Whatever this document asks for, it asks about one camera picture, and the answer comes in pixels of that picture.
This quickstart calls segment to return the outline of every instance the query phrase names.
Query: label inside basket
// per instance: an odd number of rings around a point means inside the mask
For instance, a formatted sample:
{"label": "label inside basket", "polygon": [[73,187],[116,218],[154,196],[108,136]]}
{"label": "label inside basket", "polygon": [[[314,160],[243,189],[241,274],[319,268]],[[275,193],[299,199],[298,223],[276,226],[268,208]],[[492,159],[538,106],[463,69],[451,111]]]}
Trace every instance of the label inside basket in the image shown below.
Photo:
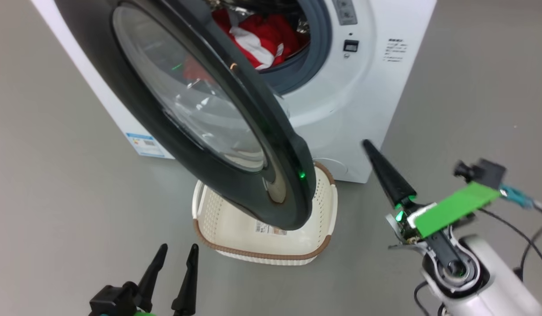
{"label": "label inside basket", "polygon": [[282,230],[281,228],[273,227],[271,225],[259,222],[259,220],[255,221],[255,232],[263,233],[263,234],[287,236],[286,230]]}

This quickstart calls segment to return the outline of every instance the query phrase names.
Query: door glass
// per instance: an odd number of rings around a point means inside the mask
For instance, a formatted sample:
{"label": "door glass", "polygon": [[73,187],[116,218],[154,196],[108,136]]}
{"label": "door glass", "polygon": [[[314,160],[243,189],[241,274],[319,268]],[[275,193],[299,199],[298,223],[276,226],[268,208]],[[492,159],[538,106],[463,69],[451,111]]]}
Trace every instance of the door glass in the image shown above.
{"label": "door glass", "polygon": [[113,26],[128,60],[182,132],[238,168],[256,172],[265,166],[265,154],[247,122],[178,40],[132,7],[116,8]]}

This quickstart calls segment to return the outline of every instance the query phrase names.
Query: green rectangle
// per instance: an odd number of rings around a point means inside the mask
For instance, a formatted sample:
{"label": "green rectangle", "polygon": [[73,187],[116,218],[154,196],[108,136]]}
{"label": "green rectangle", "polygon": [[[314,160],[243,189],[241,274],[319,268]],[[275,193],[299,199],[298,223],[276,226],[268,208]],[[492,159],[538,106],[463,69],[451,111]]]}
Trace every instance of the green rectangle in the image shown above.
{"label": "green rectangle", "polygon": [[423,238],[426,238],[500,196],[501,193],[497,190],[471,182],[465,188],[454,192],[452,196],[418,216],[416,218],[417,230]]}

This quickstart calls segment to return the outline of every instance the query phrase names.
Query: blue and white sticker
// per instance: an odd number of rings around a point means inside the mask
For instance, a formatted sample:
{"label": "blue and white sticker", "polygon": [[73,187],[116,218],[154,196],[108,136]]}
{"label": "blue and white sticker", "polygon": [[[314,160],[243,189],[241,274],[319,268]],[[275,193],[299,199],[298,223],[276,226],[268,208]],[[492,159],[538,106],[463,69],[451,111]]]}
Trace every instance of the blue and white sticker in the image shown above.
{"label": "blue and white sticker", "polygon": [[126,136],[140,156],[165,157],[160,146],[158,146],[158,143],[152,136],[132,133],[127,133]]}

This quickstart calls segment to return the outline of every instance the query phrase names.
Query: green light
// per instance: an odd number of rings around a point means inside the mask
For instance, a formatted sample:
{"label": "green light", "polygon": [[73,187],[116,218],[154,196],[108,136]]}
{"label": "green light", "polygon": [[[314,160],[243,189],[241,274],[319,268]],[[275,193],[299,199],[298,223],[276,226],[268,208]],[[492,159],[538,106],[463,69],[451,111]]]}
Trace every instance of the green light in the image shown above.
{"label": "green light", "polygon": [[404,211],[400,211],[398,215],[396,215],[396,222],[401,222],[403,216],[404,216]]}

